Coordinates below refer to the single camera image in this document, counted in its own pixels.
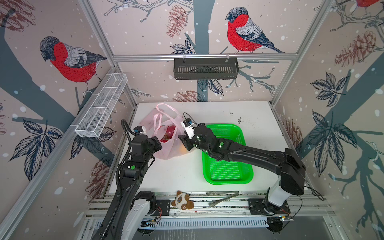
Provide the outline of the pink plastic bag with fruit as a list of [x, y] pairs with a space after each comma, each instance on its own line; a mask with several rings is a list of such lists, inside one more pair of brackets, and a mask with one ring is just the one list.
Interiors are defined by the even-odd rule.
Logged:
[[174, 157], [186, 155], [182, 153], [180, 146], [184, 146], [178, 138], [184, 133], [181, 122], [184, 117], [172, 106], [160, 103], [139, 123], [146, 130], [157, 137], [162, 149], [154, 153], [155, 158], [169, 160]]

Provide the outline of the green plastic basket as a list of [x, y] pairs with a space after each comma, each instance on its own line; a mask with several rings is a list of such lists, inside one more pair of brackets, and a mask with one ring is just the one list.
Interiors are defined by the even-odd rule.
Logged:
[[[237, 125], [208, 125], [213, 134], [218, 138], [232, 140], [245, 145], [243, 131]], [[244, 185], [249, 183], [254, 176], [253, 167], [240, 162], [217, 161], [206, 153], [202, 153], [203, 175], [205, 180], [212, 185]]]

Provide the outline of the orange fruit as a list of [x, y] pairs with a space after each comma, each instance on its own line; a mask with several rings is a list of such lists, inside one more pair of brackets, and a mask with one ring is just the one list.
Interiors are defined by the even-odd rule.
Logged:
[[184, 146], [180, 146], [180, 151], [182, 153], [188, 153], [189, 152]]

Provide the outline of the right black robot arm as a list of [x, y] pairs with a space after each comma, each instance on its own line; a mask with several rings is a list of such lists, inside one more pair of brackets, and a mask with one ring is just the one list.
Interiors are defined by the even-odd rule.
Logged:
[[291, 195], [301, 196], [305, 191], [306, 167], [291, 149], [267, 151], [247, 147], [232, 140], [218, 138], [205, 123], [191, 120], [181, 122], [185, 134], [179, 136], [185, 148], [201, 150], [217, 161], [240, 162], [263, 168], [280, 176], [268, 191], [269, 204], [280, 207]]

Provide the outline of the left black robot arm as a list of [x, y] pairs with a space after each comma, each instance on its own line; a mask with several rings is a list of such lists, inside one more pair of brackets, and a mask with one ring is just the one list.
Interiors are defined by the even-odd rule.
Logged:
[[143, 218], [156, 208], [155, 193], [139, 191], [154, 153], [162, 149], [157, 137], [138, 135], [129, 143], [116, 172], [117, 190], [94, 240], [131, 240]]

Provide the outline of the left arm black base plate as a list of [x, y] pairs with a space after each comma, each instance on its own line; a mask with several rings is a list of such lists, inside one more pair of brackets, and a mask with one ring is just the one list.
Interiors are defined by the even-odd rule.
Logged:
[[156, 206], [154, 208], [154, 211], [149, 214], [149, 216], [169, 216], [170, 214], [170, 208], [171, 208], [171, 201], [170, 200], [156, 200]]

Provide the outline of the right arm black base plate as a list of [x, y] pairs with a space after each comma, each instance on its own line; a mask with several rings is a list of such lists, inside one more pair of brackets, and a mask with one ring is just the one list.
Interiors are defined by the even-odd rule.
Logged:
[[267, 199], [248, 199], [249, 211], [251, 215], [274, 216], [290, 215], [291, 211], [285, 201], [282, 206], [275, 206]]

